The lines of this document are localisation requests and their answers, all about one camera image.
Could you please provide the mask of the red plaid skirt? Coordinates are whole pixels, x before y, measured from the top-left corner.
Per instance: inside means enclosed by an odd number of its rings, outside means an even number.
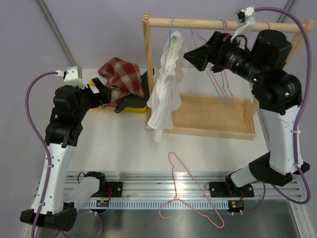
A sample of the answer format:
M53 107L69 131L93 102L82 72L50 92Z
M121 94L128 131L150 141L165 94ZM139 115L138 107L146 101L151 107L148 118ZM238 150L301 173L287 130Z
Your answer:
M113 57L99 70L101 82L111 89L110 108L116 108L129 95L145 98L139 67L123 59Z

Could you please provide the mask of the grey polka dot skirt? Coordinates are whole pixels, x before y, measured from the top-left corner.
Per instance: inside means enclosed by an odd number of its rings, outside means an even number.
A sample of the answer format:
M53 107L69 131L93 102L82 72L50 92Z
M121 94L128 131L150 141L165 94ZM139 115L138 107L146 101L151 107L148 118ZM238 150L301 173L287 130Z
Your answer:
M141 75L141 80L145 92L145 97L141 99L133 94L124 97L120 104L114 110L116 114L122 112L126 108L141 109L147 105L147 101L150 97L147 71Z

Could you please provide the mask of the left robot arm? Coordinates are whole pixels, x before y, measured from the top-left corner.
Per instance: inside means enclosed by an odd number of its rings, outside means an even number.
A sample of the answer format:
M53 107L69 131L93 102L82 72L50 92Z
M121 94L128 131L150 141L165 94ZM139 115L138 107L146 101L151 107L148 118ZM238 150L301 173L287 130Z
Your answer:
M64 85L55 91L50 123L46 128L44 146L46 159L38 194L31 208L22 211L20 221L40 228L69 231L74 226L79 208L92 195L104 196L106 177L100 172L87 172L79 186L67 196L63 195L66 176L87 111L111 101L111 89L94 78L98 89L94 93L89 85Z

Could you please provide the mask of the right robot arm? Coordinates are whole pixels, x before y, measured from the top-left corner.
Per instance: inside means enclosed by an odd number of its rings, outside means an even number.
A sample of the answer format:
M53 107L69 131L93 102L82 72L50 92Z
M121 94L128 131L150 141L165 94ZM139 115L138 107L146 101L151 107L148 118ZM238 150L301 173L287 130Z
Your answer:
M251 49L242 48L241 39L242 35L217 31L204 45L184 54L199 71L211 63L213 72L227 69L249 81L267 122L269 151L225 178L229 196L241 194L243 187L256 181L284 186L294 174L310 169L295 138L296 117L302 106L301 83L283 69L291 43L282 32L270 29L258 33Z

